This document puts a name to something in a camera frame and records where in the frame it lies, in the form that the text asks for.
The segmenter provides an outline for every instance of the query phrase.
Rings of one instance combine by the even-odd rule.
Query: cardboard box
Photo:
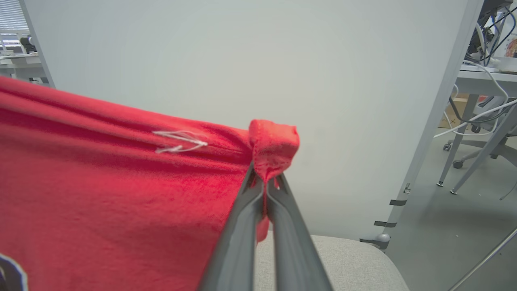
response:
[[[468,94],[467,93],[460,93],[456,96],[456,99],[454,99],[454,104],[456,105],[456,108],[458,109],[458,112],[460,113],[460,116],[463,116],[463,111],[465,111],[465,106],[467,105],[468,100]],[[456,114],[454,114],[454,110],[452,110],[451,105],[447,106],[447,109],[445,109],[445,114],[449,117],[452,127],[456,127],[460,125],[461,121],[456,117]],[[442,115],[442,120],[440,121],[440,124],[438,127],[441,128],[450,128],[449,123],[447,123],[447,120],[445,119],[445,116]]]

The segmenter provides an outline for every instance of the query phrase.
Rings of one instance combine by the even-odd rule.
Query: tape strip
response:
[[[396,222],[375,221],[375,223],[373,225],[384,226],[384,227],[395,227],[397,225],[397,223]]]
[[[406,205],[407,200],[392,200],[389,202],[390,205],[394,206],[404,206]]]

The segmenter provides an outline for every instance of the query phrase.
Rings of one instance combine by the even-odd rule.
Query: white thread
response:
[[[162,148],[162,149],[156,149],[156,153],[164,153],[164,152],[171,152],[171,153],[179,153],[179,152],[187,152],[187,151],[193,151],[196,149],[199,149],[200,147],[205,147],[208,145],[207,142],[200,141],[198,139],[195,139],[194,137],[190,136],[189,134],[192,134],[194,136],[199,136],[198,134],[186,131],[186,130],[179,130],[176,132],[153,132],[156,135],[163,136],[163,137],[169,137],[174,139],[179,139],[187,142],[191,142],[194,144],[197,144],[196,146],[189,148],[189,149],[183,149],[183,146],[177,145],[173,148]]]

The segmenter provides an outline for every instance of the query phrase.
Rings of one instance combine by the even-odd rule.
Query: window blind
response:
[[[18,0],[0,0],[1,30],[29,30]]]

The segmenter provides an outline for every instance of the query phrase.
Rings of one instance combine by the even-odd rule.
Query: white wall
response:
[[[58,89],[298,126],[287,177],[309,229],[359,239],[383,230],[468,0],[24,2]]]

